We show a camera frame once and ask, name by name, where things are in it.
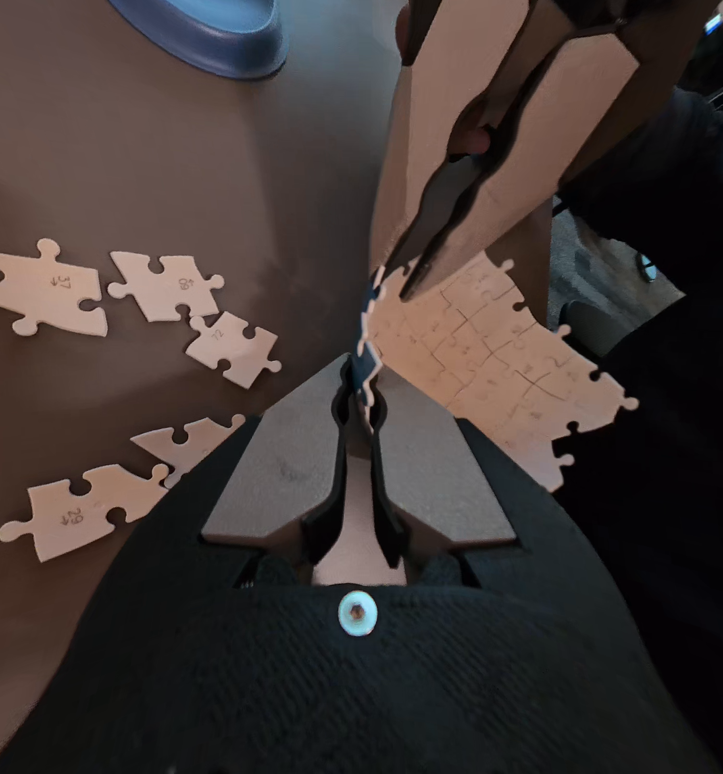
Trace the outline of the white puzzle piece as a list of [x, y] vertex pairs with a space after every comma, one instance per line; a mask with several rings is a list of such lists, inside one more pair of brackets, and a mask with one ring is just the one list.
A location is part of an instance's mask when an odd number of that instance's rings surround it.
[[83, 474], [91, 486], [85, 495], [74, 495], [68, 479], [29, 488], [31, 519], [6, 522], [0, 541], [31, 534], [38, 559], [46, 562], [112, 533], [115, 526], [106, 517], [116, 508], [124, 510], [126, 523], [145, 517], [167, 493], [163, 480], [168, 475], [162, 463], [148, 479], [112, 464]]
[[177, 306], [187, 306], [191, 316], [220, 313], [212, 291], [225, 280], [220, 275], [205, 279], [193, 256], [161, 256], [160, 273], [150, 269], [148, 255], [112, 251], [110, 257], [125, 281], [110, 283], [108, 294], [118, 300], [132, 296], [148, 322], [179, 321]]
[[171, 489], [184, 474], [211, 454], [245, 421], [244, 415], [235, 414], [231, 418], [230, 426], [221, 425], [210, 418], [189, 422], [183, 426], [186, 440], [182, 443], [173, 439], [172, 427], [141, 433], [131, 437], [131, 441], [172, 468], [163, 484], [166, 489]]
[[223, 377], [243, 389], [250, 389], [263, 370], [281, 371], [281, 363], [269, 359], [278, 340], [276, 334], [256, 327], [254, 337], [247, 338], [244, 331], [248, 322], [228, 312], [221, 313], [212, 325], [206, 324], [201, 316], [192, 316], [190, 326], [198, 336], [185, 353], [213, 370], [221, 361], [228, 362], [229, 368], [223, 372]]
[[95, 268], [58, 261], [59, 245], [50, 238], [37, 242], [37, 258], [0, 253], [0, 308], [21, 318], [12, 324], [15, 334], [35, 335], [39, 324], [75, 334], [105, 337], [105, 311], [83, 310], [83, 301], [102, 299]]

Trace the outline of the black office chair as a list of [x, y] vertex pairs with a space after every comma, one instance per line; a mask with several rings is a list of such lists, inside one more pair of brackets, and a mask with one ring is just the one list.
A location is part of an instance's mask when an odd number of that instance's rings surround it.
[[559, 327], [569, 327], [563, 341], [592, 362], [599, 362], [631, 329], [591, 304], [572, 300], [560, 310]]

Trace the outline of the partly built white puzzle ball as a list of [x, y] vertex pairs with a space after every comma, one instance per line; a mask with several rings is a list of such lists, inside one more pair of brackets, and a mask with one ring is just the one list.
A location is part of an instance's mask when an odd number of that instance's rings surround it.
[[552, 443], [596, 431], [639, 402], [566, 343], [568, 326], [538, 323], [509, 276], [481, 252], [462, 270], [407, 303], [402, 268], [383, 280], [368, 336], [384, 365], [456, 418], [466, 419], [545, 489], [563, 485]]

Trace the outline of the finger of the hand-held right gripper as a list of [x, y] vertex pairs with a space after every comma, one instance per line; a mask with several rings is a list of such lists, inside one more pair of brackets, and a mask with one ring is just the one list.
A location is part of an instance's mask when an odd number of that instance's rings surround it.
[[490, 84], [529, 15], [527, 1], [409, 2], [369, 239], [385, 266], [443, 166], [453, 126]]
[[615, 32], [571, 37], [537, 65], [492, 133], [478, 177], [409, 270], [400, 299], [453, 276], [550, 200], [637, 68]]

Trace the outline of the blue plastic ball stand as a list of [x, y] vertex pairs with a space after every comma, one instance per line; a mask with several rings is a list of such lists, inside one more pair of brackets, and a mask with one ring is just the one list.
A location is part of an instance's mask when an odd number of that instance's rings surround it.
[[277, 73], [289, 42], [279, 1], [111, 1], [138, 32], [177, 59], [237, 81]]

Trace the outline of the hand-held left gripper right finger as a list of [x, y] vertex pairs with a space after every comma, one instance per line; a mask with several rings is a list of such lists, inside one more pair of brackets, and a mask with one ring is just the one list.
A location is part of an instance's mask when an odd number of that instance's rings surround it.
[[517, 536], [455, 417], [384, 367], [373, 389], [375, 535], [390, 567]]

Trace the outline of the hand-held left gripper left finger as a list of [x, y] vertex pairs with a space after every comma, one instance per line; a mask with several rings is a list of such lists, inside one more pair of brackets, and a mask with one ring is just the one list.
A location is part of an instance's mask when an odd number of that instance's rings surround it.
[[265, 411], [210, 512], [208, 543], [315, 566], [337, 542], [347, 484], [350, 356]]

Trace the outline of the joined puzzle pieces strip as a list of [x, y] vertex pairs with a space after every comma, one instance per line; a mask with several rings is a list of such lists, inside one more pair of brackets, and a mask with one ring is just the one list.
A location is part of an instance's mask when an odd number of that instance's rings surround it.
[[373, 433], [371, 420], [372, 409], [375, 405], [375, 397], [372, 392], [371, 382], [382, 368], [382, 361], [371, 343], [369, 327], [372, 313], [380, 295], [385, 295], [382, 286], [385, 275], [385, 266], [379, 266], [371, 276], [367, 286], [365, 301], [360, 313], [360, 332], [356, 348], [350, 358], [351, 376], [356, 398], [356, 405], [363, 427], [369, 435]]

